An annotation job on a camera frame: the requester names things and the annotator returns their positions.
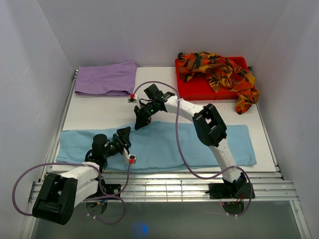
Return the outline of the light blue trousers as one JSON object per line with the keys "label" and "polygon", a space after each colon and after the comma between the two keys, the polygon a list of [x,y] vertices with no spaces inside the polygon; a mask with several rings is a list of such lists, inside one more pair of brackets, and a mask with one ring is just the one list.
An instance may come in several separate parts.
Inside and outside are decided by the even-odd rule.
{"label": "light blue trousers", "polygon": [[[91,149],[93,137],[104,134],[112,139],[116,128],[66,130],[60,134],[60,150],[57,162],[82,163]],[[227,141],[235,162],[239,166],[257,163],[249,131],[245,125],[229,125]],[[192,169],[217,167],[218,163],[210,149],[197,137],[190,123],[154,121],[149,126],[130,132],[130,153],[137,156],[131,172],[151,173],[185,170],[181,158],[184,155]]]}

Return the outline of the orange camouflage trousers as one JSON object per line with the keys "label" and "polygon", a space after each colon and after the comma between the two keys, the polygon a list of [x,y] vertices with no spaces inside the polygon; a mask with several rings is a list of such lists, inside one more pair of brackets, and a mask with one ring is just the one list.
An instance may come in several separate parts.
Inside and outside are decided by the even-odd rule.
{"label": "orange camouflage trousers", "polygon": [[259,99],[256,78],[252,75],[243,57],[224,57],[215,53],[179,53],[178,71],[184,82],[203,76],[214,92],[229,89],[238,95],[235,112],[247,112]]}

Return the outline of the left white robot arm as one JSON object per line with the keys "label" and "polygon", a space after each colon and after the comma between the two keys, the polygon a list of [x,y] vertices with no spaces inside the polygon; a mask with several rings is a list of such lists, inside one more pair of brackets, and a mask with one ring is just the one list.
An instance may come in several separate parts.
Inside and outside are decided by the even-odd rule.
{"label": "left white robot arm", "polygon": [[108,158],[121,154],[129,165],[135,156],[129,154],[131,127],[121,128],[108,140],[104,134],[93,137],[92,147],[85,155],[83,164],[61,173],[49,173],[42,184],[32,209],[32,216],[65,225],[74,208],[85,200],[102,205],[107,199],[120,199],[125,187],[106,184],[102,172]]}

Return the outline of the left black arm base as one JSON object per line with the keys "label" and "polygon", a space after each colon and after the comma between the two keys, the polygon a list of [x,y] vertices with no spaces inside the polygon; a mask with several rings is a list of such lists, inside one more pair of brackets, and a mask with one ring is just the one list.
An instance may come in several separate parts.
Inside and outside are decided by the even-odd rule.
{"label": "left black arm base", "polygon": [[[103,186],[105,193],[113,195],[121,190],[121,184],[106,184]],[[105,213],[108,206],[108,199],[100,199],[97,202],[86,202],[85,208],[88,214],[101,216]]]}

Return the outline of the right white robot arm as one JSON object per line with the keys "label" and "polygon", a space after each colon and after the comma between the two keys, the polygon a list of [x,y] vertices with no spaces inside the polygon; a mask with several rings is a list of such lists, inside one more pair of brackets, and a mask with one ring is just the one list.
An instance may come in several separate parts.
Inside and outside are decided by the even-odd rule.
{"label": "right white robot arm", "polygon": [[135,104],[135,129],[149,125],[152,116],[160,111],[175,114],[176,120],[180,117],[189,120],[194,124],[200,142],[208,146],[215,156],[226,194],[231,198],[241,195],[252,198],[252,183],[247,173],[234,160],[227,141],[227,126],[217,108],[212,104],[201,106],[183,100],[178,90],[163,93],[158,89],[156,81],[150,81],[149,84],[144,90],[148,97],[145,103],[140,101],[136,93],[132,93],[128,99],[129,103]]}

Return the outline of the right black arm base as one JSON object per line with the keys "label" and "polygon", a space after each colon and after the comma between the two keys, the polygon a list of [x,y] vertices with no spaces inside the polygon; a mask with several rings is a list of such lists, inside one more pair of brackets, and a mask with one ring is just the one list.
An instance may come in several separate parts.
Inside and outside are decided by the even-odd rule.
{"label": "right black arm base", "polygon": [[205,194],[210,199],[231,200],[223,201],[222,208],[226,214],[234,217],[238,217],[245,212],[244,199],[248,199],[247,206],[251,204],[252,199],[255,199],[253,186],[247,182],[239,188],[226,183],[210,183]]}

